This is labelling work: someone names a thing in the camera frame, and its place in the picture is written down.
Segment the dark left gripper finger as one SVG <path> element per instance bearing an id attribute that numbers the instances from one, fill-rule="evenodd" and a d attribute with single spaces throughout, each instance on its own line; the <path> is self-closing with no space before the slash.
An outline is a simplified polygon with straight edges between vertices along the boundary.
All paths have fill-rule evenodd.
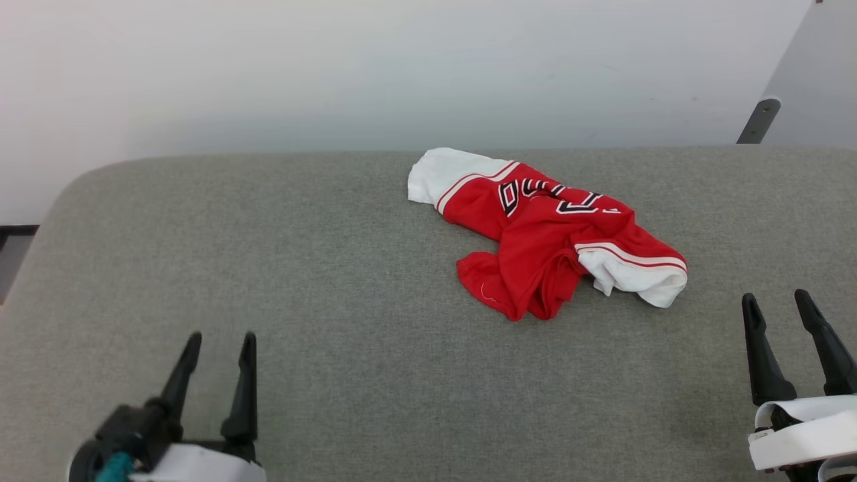
<path id="1" fill-rule="evenodd" d="M 160 394 L 169 420 L 180 424 L 191 375 L 195 372 L 202 345 L 202 333 L 191 333 L 168 381 Z"/>
<path id="2" fill-rule="evenodd" d="M 255 442 L 258 440 L 259 415 L 257 396 L 257 340 L 253 332 L 245 333 L 238 358 L 239 377 L 232 408 L 221 424 L 224 451 L 257 463 Z"/>

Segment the grey metal bracket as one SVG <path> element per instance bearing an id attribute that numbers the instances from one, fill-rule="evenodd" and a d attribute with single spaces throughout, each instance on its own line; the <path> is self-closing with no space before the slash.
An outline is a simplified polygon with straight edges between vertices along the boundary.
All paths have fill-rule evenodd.
<path id="1" fill-rule="evenodd" d="M 760 100 L 738 136 L 737 145 L 759 145 L 762 143 L 780 109 L 780 98 L 767 97 Z"/>

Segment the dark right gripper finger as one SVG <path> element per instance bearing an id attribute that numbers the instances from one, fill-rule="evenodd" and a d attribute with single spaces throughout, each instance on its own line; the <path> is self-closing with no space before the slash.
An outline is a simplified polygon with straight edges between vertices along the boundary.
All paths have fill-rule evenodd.
<path id="1" fill-rule="evenodd" d="M 824 373 L 826 396 L 857 394 L 857 361 L 849 353 L 832 324 L 824 317 L 810 294 L 795 291 L 795 304 L 805 330 L 812 336 Z"/>
<path id="2" fill-rule="evenodd" d="M 743 295 L 741 308 L 753 405 L 760 408 L 768 402 L 788 402 L 796 399 L 796 389 L 784 378 L 769 345 L 767 323 L 752 293 Z"/>

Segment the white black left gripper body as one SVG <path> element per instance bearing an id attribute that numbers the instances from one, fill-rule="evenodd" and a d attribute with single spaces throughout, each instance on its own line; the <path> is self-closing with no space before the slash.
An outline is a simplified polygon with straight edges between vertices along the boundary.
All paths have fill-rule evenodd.
<path id="1" fill-rule="evenodd" d="M 222 439 L 171 445 L 153 469 L 132 473 L 129 482 L 267 482 L 255 458 L 257 437 L 257 400 L 239 400 Z"/>

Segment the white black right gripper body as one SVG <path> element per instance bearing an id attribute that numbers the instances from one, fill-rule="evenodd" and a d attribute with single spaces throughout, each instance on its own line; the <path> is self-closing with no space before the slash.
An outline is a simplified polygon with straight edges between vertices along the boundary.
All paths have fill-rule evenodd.
<path id="1" fill-rule="evenodd" d="M 791 482 L 857 482 L 857 394 L 765 402 L 747 437 L 754 469 Z"/>

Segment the grey fabric sofa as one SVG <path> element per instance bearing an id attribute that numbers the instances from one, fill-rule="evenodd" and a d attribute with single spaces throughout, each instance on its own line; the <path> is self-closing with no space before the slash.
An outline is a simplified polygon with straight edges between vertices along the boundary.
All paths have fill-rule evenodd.
<path id="1" fill-rule="evenodd" d="M 584 280 L 518 323 L 456 274 L 495 244 L 407 201 L 419 157 L 147 159 L 71 183 L 0 309 L 0 482 L 64 482 L 194 331 L 186 436 L 218 437 L 255 332 L 276 482 L 774 482 L 747 450 L 742 295 L 802 396 L 824 377 L 796 289 L 857 357 L 857 151 L 508 153 L 630 205 L 689 266 L 668 309 Z"/>

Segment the red and white basketball jersey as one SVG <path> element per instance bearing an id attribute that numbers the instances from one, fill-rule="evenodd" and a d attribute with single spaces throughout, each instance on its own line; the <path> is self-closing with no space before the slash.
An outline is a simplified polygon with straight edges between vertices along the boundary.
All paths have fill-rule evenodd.
<path id="1" fill-rule="evenodd" d="M 579 281 L 670 307 L 688 284 L 685 258 L 610 196 L 560 183 L 517 161 L 431 149 L 411 167 L 408 198 L 498 244 L 457 263 L 466 290 L 512 321 L 557 316 Z"/>

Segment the white slanted panel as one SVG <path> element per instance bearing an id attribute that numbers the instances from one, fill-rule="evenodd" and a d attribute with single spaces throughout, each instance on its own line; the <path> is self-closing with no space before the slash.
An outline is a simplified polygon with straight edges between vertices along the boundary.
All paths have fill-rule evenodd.
<path id="1" fill-rule="evenodd" d="M 767 97 L 781 109 L 761 144 L 857 150 L 857 0 L 812 0 Z"/>

